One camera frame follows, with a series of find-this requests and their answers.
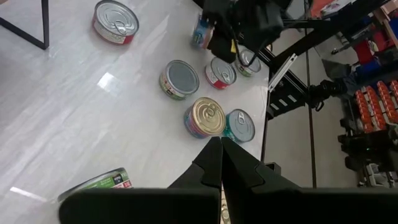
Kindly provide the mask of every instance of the silver can lid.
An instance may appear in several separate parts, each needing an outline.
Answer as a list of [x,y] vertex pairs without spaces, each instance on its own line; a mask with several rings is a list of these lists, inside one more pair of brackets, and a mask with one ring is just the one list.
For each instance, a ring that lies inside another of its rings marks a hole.
[[100,1],[95,8],[97,21],[113,34],[129,36],[138,31],[137,16],[120,2]]
[[187,62],[173,60],[166,66],[166,78],[175,91],[191,95],[199,88],[199,77]]
[[211,61],[211,69],[214,75],[223,83],[230,85],[236,81],[235,69],[218,57],[213,58]]
[[235,137],[242,142],[248,142],[254,138],[256,129],[251,117],[241,109],[235,109],[229,114],[229,127]]
[[[241,58],[245,64],[248,64],[251,59],[254,57],[254,53],[251,50],[244,49],[241,52]],[[253,72],[260,72],[261,63],[258,58],[254,59],[253,63],[249,66],[249,69]]]

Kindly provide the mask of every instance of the blue can label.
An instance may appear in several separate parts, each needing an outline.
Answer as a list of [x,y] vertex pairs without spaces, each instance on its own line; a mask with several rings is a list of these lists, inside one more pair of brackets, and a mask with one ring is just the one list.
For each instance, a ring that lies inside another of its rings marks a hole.
[[197,26],[193,31],[192,45],[206,49],[211,36],[213,34],[213,26],[211,26],[206,20],[198,16]]

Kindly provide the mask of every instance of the black bracket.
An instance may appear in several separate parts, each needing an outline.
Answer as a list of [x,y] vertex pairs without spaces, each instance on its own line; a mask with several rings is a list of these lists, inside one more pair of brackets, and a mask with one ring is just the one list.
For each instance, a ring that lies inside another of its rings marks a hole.
[[27,32],[23,31],[22,29],[16,27],[15,25],[11,24],[2,17],[0,17],[0,25],[8,29],[9,31],[17,34],[18,36],[22,37],[23,39],[29,41],[31,44],[34,44],[40,47],[41,49],[45,50],[50,45],[49,0],[42,0],[42,19],[43,19],[43,42],[36,39]]

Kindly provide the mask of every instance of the can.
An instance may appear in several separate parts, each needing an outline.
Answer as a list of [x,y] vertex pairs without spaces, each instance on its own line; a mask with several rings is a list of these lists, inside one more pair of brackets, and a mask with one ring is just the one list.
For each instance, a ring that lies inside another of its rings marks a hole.
[[169,97],[184,100],[198,90],[199,77],[187,62],[173,60],[160,74],[159,84]]
[[117,1],[100,1],[95,6],[93,27],[107,41],[128,44],[139,28],[137,16]]
[[213,58],[205,67],[206,79],[219,90],[225,89],[236,81],[236,72],[232,65],[220,58]]
[[186,110],[184,125],[192,136],[200,139],[221,134],[225,128],[224,111],[216,101],[199,98]]
[[242,143],[251,141],[256,134],[256,129],[253,120],[244,110],[235,109],[226,116],[223,134],[234,142]]
[[72,194],[84,189],[129,189],[132,188],[131,181],[124,168],[118,168],[105,174],[101,174],[86,182],[73,187],[58,196],[58,201],[62,202]]
[[213,30],[214,27],[199,15],[193,30],[191,44],[195,47],[206,49],[213,36]]
[[[254,57],[254,53],[248,49],[242,50],[242,52],[240,52],[240,55],[241,59],[246,64],[248,64]],[[248,67],[242,66],[238,59],[235,60],[235,65],[236,68],[238,68],[239,72],[245,77],[252,77],[255,73],[260,72],[261,70],[261,63],[258,58],[254,59],[253,63]]]

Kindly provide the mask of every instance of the green can label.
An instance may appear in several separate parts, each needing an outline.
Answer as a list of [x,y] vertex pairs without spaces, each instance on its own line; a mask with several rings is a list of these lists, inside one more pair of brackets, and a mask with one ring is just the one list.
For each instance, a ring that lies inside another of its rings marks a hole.
[[89,186],[83,188],[83,189],[91,189],[91,188],[105,188],[105,189],[110,189],[110,188],[122,188],[122,189],[128,189],[131,188],[131,182],[129,179],[129,176],[127,175],[127,172],[120,172],[118,174],[115,174],[114,176],[107,177],[105,179],[99,180],[95,183],[90,184]]

